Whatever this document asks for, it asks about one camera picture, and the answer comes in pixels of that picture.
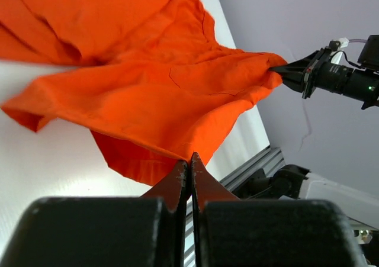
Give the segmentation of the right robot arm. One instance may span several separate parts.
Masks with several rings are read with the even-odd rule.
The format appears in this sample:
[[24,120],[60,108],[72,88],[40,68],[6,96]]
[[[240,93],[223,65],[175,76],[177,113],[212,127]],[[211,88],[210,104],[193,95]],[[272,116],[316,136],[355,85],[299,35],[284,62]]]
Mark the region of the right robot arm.
[[[344,49],[353,39],[340,38],[312,54],[284,66],[273,66],[272,72],[282,77],[285,86],[299,92],[303,99],[316,89],[357,100],[362,110],[378,106],[378,36],[370,35],[357,62],[346,59]],[[310,170],[286,165],[271,177],[257,170],[258,179],[244,183],[248,199],[313,200],[333,202],[351,222],[355,240],[362,247],[366,266],[378,266],[378,199],[357,189],[330,181]]]

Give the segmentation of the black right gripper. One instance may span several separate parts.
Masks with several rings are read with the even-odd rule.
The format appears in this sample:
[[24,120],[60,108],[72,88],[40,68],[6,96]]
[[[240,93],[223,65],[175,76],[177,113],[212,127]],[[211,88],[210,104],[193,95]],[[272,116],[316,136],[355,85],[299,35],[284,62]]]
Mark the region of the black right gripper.
[[319,88],[362,101],[362,110],[377,107],[378,51],[363,50],[358,59],[359,65],[351,67],[332,63],[332,56],[330,50],[321,49],[295,62],[270,67],[269,71],[280,73],[283,84],[302,93],[304,99],[310,98]]

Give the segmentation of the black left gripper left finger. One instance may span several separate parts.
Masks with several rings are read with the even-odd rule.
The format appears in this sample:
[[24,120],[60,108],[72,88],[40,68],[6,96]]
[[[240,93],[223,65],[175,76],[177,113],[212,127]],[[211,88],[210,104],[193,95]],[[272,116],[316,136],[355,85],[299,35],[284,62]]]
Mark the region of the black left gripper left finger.
[[45,197],[22,214],[2,266],[182,266],[188,165],[140,197]]

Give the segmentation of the orange shorts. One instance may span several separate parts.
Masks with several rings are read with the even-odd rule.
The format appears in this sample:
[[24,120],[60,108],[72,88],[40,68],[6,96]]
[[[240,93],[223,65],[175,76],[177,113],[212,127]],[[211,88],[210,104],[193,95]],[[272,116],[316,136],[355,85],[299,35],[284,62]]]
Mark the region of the orange shorts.
[[7,116],[86,127],[111,169],[147,185],[193,153],[208,163],[285,64],[221,45],[201,0],[1,0],[1,57],[70,66],[3,102]]

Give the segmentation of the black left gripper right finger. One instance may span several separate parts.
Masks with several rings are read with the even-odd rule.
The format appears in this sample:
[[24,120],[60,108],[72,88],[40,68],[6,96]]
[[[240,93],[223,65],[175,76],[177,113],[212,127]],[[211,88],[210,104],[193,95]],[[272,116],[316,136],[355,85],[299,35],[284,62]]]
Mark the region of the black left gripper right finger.
[[191,158],[197,266],[365,266],[347,217],[325,200],[241,200]]

